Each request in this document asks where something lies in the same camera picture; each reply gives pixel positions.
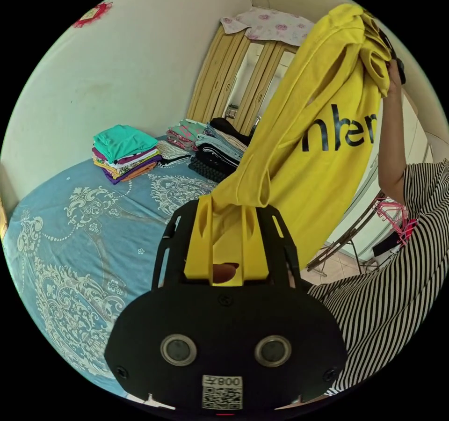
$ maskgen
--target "black and white striped clothing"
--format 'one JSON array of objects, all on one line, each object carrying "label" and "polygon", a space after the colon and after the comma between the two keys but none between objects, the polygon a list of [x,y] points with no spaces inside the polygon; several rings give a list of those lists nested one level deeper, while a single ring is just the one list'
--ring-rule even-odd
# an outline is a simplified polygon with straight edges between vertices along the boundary
[{"label": "black and white striped clothing", "polygon": [[448,273],[449,160],[408,165],[404,200],[419,224],[387,267],[309,290],[338,321],[348,351],[346,367],[328,395],[372,376],[401,351]]}]

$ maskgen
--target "floor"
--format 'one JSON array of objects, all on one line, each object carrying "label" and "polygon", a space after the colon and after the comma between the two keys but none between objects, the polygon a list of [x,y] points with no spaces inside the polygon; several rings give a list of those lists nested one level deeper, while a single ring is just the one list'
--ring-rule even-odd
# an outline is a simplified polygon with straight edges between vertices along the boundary
[{"label": "floor", "polygon": [[320,285],[360,274],[357,262],[352,257],[340,252],[335,253],[326,262],[322,263],[319,269],[324,271],[327,277],[321,276],[313,270],[302,270],[301,277],[314,285]]}]

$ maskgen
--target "red decoration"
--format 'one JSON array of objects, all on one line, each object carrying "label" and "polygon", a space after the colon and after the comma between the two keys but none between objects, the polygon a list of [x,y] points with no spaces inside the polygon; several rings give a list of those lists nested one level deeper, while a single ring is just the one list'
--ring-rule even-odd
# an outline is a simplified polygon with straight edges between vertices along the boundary
[{"label": "red decoration", "polygon": [[112,2],[103,2],[86,12],[74,24],[74,28],[81,28],[84,25],[92,23],[94,20],[102,18],[112,8]]}]

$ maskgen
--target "blue bedspread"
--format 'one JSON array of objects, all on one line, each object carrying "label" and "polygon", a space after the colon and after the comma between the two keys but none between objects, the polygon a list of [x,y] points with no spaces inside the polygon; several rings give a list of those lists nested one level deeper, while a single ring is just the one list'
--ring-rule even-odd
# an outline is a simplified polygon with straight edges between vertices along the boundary
[{"label": "blue bedspread", "polygon": [[120,396],[103,358],[112,326],[151,289],[172,213],[215,186],[187,165],[114,186],[87,160],[24,198],[4,238],[14,284],[43,335],[86,379]]}]

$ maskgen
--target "black lettering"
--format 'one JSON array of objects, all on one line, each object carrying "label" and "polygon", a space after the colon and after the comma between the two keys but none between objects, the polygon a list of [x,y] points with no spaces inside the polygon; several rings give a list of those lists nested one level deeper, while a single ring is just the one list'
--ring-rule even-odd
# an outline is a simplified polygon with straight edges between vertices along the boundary
[{"label": "black lettering", "polygon": [[373,133],[373,125],[372,120],[377,120],[376,114],[371,114],[370,116],[365,117],[366,126],[368,127],[369,139],[371,143],[374,143],[374,133]]},{"label": "black lettering", "polygon": [[351,140],[349,138],[349,136],[355,136],[356,134],[363,134],[363,126],[356,120],[353,120],[351,122],[351,125],[354,125],[357,129],[356,130],[349,130],[346,133],[346,137],[345,137],[346,143],[349,146],[359,146],[359,145],[361,145],[365,141],[363,136],[359,140]]},{"label": "black lettering", "polygon": [[340,142],[340,130],[343,125],[351,125],[351,122],[348,118],[343,118],[340,120],[340,116],[338,115],[338,108],[336,104],[332,104],[332,115],[333,115],[333,124],[335,126],[335,151],[341,146]]},{"label": "black lettering", "polygon": [[329,151],[329,140],[327,137],[327,127],[326,127],[326,124],[320,119],[315,120],[312,123],[312,125],[310,125],[307,128],[307,130],[305,131],[305,133],[303,135],[303,141],[302,141],[303,151],[309,151],[309,129],[315,124],[317,124],[321,130],[321,144],[323,147],[323,151]]}]

